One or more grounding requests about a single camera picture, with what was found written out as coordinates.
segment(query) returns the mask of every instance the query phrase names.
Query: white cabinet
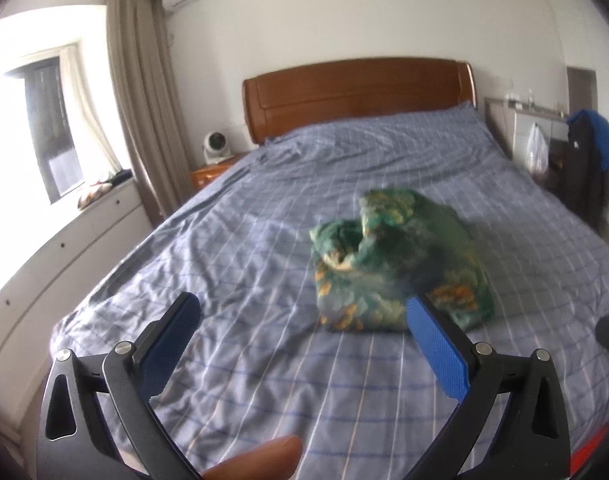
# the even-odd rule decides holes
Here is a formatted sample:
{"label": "white cabinet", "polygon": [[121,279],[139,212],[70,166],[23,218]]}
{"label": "white cabinet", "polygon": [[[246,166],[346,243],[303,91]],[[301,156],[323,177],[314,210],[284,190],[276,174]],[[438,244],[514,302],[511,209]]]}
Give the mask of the white cabinet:
{"label": "white cabinet", "polygon": [[152,230],[133,181],[89,206],[0,291],[0,417],[18,428],[50,365],[56,322]]}
{"label": "white cabinet", "polygon": [[542,130],[547,142],[567,140],[569,127],[555,110],[516,110],[500,99],[486,99],[487,126],[505,154],[520,168],[527,165],[527,144],[533,124]]}

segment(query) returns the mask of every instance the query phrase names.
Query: metal screw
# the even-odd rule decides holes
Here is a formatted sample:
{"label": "metal screw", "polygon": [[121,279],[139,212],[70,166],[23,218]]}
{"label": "metal screw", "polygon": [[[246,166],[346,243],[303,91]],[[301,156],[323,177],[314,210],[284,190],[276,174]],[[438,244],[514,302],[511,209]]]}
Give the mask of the metal screw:
{"label": "metal screw", "polygon": [[540,361],[548,361],[551,358],[551,354],[549,354],[544,348],[538,348],[535,355]]}
{"label": "metal screw", "polygon": [[132,344],[129,341],[121,341],[116,345],[116,354],[124,355],[131,351]]}
{"label": "metal screw", "polygon": [[56,359],[59,361],[66,361],[69,357],[71,357],[71,350],[68,348],[63,348],[56,354]]}
{"label": "metal screw", "polygon": [[480,355],[491,355],[493,353],[493,347],[489,343],[483,341],[476,344],[475,351]]}

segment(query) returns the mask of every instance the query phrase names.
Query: drawer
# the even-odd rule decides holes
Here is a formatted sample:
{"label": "drawer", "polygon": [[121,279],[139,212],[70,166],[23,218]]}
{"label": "drawer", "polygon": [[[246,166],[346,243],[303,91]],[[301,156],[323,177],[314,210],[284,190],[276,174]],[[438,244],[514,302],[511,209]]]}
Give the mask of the drawer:
{"label": "drawer", "polygon": [[529,115],[517,115],[515,119],[515,136],[528,137],[531,134],[531,127],[534,123],[540,126],[540,130],[542,130],[544,138],[548,142],[551,138],[551,121]]}
{"label": "drawer", "polygon": [[195,189],[201,190],[204,187],[211,184],[216,178],[218,178],[218,176],[219,175],[212,175],[212,174],[197,176],[193,180],[193,185],[194,185]]}
{"label": "drawer", "polygon": [[566,123],[560,123],[558,121],[552,121],[551,138],[568,141],[569,140],[569,125]]}
{"label": "drawer", "polygon": [[96,238],[89,219],[79,215],[31,256],[25,267],[42,288],[58,276]]}
{"label": "drawer", "polygon": [[53,326],[152,230],[141,206],[97,240],[47,288],[0,348],[0,416],[19,425],[44,379]]}
{"label": "drawer", "polygon": [[0,291],[0,346],[42,291],[43,286],[27,266],[22,267],[4,285]]}
{"label": "drawer", "polygon": [[94,238],[107,232],[142,203],[136,182],[129,180],[111,190],[83,213],[91,224]]}
{"label": "drawer", "polygon": [[526,169],[526,147],[528,143],[528,136],[515,136],[515,145],[513,147],[513,162],[519,168]]}

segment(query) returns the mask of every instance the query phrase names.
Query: red object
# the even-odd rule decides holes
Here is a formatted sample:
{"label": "red object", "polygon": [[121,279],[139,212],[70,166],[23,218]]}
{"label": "red object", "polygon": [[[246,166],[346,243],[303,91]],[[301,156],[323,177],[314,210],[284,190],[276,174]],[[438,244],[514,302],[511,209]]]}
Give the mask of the red object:
{"label": "red object", "polygon": [[585,464],[588,458],[593,454],[597,446],[602,441],[606,430],[605,426],[597,432],[591,440],[589,440],[582,448],[578,449],[571,457],[571,476],[578,472],[578,470]]}

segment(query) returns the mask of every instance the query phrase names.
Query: blue gripper pad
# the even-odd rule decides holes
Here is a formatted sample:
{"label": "blue gripper pad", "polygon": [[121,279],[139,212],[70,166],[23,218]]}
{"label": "blue gripper pad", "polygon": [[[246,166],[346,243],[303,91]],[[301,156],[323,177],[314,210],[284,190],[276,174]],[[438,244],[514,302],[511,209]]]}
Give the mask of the blue gripper pad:
{"label": "blue gripper pad", "polygon": [[471,387],[469,367],[417,296],[407,302],[407,323],[444,393],[462,402]]}
{"label": "blue gripper pad", "polygon": [[140,364],[138,393],[146,402],[162,393],[202,321],[202,307],[193,294],[183,292],[176,303],[181,303],[179,309]]}

